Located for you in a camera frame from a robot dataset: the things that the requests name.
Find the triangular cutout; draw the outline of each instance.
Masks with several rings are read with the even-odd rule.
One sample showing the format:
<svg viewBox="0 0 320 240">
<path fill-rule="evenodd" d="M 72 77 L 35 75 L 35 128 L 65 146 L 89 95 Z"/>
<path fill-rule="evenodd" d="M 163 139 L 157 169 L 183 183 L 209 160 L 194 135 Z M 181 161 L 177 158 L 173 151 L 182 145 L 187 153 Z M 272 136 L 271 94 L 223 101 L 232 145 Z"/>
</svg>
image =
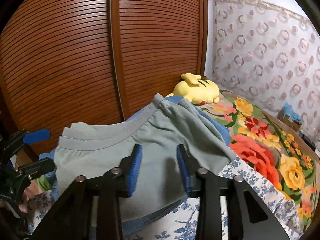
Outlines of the triangular cutout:
<svg viewBox="0 0 320 240">
<path fill-rule="evenodd" d="M 255 224 L 268 219 L 267 214 L 263 211 L 262 207 L 259 206 L 249 191 L 244 191 L 244 198 L 247 204 L 249 220 L 251 223 Z"/>
</svg>

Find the blue gripper pad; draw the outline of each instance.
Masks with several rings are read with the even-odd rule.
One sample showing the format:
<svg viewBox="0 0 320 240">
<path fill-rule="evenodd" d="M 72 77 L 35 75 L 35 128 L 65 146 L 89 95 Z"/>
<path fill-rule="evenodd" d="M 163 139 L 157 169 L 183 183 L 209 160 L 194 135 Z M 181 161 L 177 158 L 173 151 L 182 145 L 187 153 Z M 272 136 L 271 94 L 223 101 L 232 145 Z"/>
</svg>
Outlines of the blue gripper pad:
<svg viewBox="0 0 320 240">
<path fill-rule="evenodd" d="M 135 157 L 132 162 L 132 166 L 128 175 L 127 180 L 127 190 L 128 190 L 128 196 L 131 197 L 132 194 L 136 190 L 136 185 L 138 181 L 139 171 L 140 171 L 140 165 L 142 160 L 142 146 L 141 144 L 136 144 L 133 148 L 133 150 L 136 152 Z"/>
<path fill-rule="evenodd" d="M 43 129 L 43 130 L 26 134 L 22 140 L 26 144 L 33 144 L 33 143 L 41 142 L 48 138 L 50 138 L 50 131 L 48 129 Z"/>
<path fill-rule="evenodd" d="M 189 177 L 189 173 L 188 173 L 186 164 L 183 160 L 182 153 L 180 151 L 179 146 L 177 146 L 177 159 L 178 159 L 180 175 L 181 175 L 184 191 L 187 193 L 187 196 L 190 197 L 190 192 L 191 192 L 190 177 Z"/>
</svg>

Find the gray fabric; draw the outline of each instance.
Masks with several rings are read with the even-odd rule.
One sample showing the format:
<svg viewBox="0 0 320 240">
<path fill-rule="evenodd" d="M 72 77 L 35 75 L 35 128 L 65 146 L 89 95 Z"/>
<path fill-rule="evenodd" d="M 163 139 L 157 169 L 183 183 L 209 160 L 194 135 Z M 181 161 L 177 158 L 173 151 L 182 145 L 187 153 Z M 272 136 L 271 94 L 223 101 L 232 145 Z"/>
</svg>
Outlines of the gray fabric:
<svg viewBox="0 0 320 240">
<path fill-rule="evenodd" d="M 178 144 L 215 174 L 236 158 L 189 101 L 175 104 L 157 94 L 130 121 L 104 126 L 73 123 L 64 129 L 54 156 L 60 194 L 78 175 L 93 178 L 118 166 L 135 143 L 142 145 L 143 158 L 136 192 L 120 199 L 122 221 L 151 214 L 185 196 L 176 162 Z"/>
</svg>

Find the plush toy ear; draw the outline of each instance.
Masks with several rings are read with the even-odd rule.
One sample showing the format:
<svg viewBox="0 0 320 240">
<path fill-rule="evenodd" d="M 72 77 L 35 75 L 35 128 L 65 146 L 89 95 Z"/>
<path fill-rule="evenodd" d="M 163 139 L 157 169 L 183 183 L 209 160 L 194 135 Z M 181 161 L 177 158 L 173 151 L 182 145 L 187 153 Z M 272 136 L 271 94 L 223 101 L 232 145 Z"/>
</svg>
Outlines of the plush toy ear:
<svg viewBox="0 0 320 240">
<path fill-rule="evenodd" d="M 189 83 L 193 85 L 200 85 L 198 80 L 201 79 L 201 76 L 199 75 L 193 75 L 191 73 L 185 73 L 181 75 L 181 78 L 188 81 Z"/>
</svg>

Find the yellow plush toy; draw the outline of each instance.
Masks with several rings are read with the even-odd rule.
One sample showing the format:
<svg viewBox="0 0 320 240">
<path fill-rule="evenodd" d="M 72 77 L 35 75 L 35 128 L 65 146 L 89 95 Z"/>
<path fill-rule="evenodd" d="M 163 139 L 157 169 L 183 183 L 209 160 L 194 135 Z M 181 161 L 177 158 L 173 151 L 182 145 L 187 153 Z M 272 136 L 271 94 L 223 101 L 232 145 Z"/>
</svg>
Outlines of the yellow plush toy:
<svg viewBox="0 0 320 240">
<path fill-rule="evenodd" d="M 218 103 L 219 88 L 207 77 L 201 78 L 199 75 L 186 73 L 181 75 L 183 81 L 179 82 L 173 90 L 173 93 L 166 97 L 179 95 L 188 99 L 193 104 L 203 105 L 204 103 Z"/>
</svg>

